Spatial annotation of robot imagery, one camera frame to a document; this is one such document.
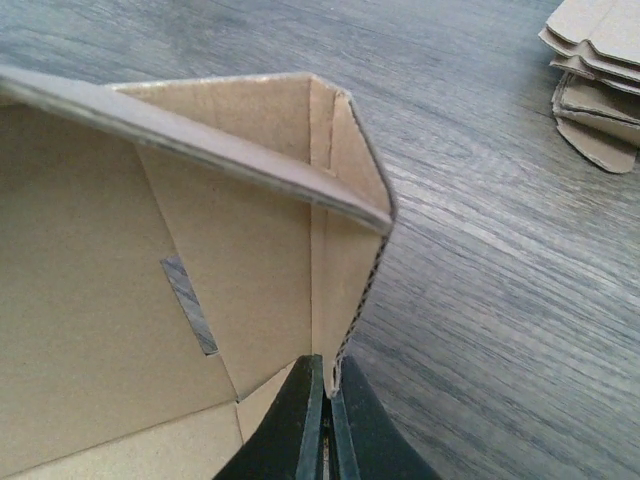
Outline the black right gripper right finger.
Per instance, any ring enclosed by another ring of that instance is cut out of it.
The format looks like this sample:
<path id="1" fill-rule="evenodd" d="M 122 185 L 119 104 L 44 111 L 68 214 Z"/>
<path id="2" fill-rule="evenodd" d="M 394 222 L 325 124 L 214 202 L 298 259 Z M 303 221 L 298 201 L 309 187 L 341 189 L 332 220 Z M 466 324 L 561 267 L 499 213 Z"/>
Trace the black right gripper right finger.
<path id="1" fill-rule="evenodd" d="M 329 401 L 329 477 L 362 480 L 440 477 L 393 424 L 351 356 L 342 361 L 341 387 Z"/>

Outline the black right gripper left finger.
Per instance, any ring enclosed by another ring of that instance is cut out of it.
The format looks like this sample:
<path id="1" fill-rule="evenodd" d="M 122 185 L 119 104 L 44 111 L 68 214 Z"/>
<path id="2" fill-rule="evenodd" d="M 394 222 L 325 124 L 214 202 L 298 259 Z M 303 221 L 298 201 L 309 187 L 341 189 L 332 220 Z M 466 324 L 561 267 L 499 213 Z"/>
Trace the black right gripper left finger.
<path id="1" fill-rule="evenodd" d="M 302 356 L 255 433 L 214 479 L 320 479 L 323 404 L 321 357 Z"/>

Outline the cardboard box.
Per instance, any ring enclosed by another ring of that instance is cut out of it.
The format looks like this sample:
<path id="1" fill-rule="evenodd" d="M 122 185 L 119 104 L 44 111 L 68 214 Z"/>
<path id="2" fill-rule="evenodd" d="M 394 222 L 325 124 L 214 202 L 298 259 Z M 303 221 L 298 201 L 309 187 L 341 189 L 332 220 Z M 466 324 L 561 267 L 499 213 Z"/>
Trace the cardboard box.
<path id="1" fill-rule="evenodd" d="M 1 475 L 212 479 L 296 374 L 334 396 L 396 217 L 311 73 L 1 69 Z"/>

